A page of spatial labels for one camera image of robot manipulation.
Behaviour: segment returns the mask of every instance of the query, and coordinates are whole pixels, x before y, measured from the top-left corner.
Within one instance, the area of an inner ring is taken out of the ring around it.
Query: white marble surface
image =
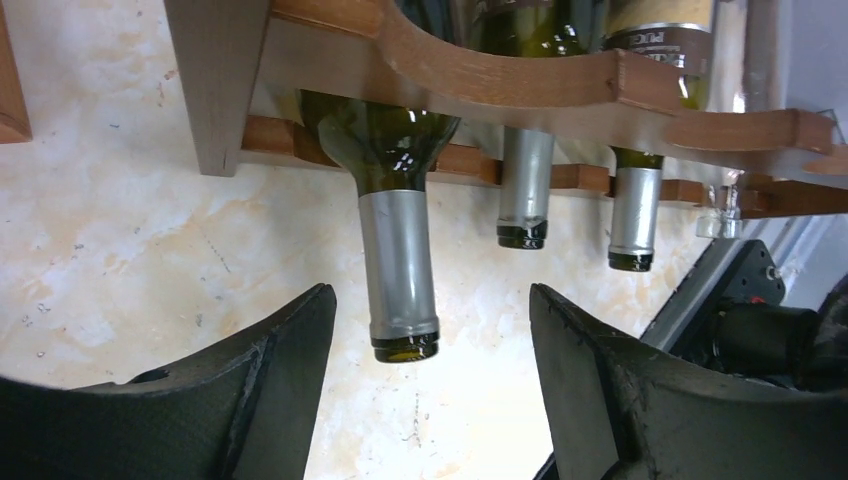
[[[547,283],[627,332],[704,241],[663,208],[648,275],[607,269],[611,204],[551,202],[548,248],[496,246],[497,191],[430,184],[442,353],[377,364],[347,175],[197,173],[159,0],[4,0],[35,140],[0,146],[0,374],[125,382],[318,282],[339,299],[308,479],[530,478],[550,453],[527,320]]]

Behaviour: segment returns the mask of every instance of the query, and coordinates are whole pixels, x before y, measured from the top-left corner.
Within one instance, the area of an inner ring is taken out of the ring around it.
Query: bottle neck
[[[371,338],[437,333],[427,195],[388,190],[359,198]]]
[[[610,228],[610,267],[647,272],[654,257],[654,232],[662,190],[662,170],[618,168]]]
[[[498,243],[502,247],[544,247],[554,141],[553,135],[544,132],[504,129],[498,215]]]

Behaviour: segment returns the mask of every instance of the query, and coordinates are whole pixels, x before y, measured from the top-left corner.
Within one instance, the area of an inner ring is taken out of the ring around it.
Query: wooden post
[[[271,0],[165,0],[200,173],[236,173]]]
[[[6,15],[0,3],[0,143],[32,140],[18,67],[12,52]]]

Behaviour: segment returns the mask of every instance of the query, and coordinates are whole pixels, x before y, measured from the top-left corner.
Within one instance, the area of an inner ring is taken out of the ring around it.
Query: curved wooden shelf
[[[275,0],[272,17],[260,63],[272,84],[848,188],[805,171],[832,171],[815,167],[834,154],[830,119],[686,111],[677,70],[633,53],[486,55],[426,34],[394,0]]]

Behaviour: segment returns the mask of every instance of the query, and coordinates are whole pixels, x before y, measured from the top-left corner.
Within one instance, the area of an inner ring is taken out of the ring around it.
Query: green glass bottle
[[[420,28],[456,42],[449,0],[398,5]],[[306,90],[298,97],[306,128],[356,180],[375,357],[404,363],[436,355],[424,181],[459,119]]]
[[[604,48],[620,48],[679,67],[686,108],[706,106],[712,60],[713,0],[608,0]],[[613,148],[616,157],[609,266],[648,272],[662,188],[663,157]]]
[[[471,48],[510,57],[561,57],[586,53],[577,35],[572,0],[478,0]],[[539,250],[548,229],[548,197],[555,137],[507,127],[498,215],[498,244]]]

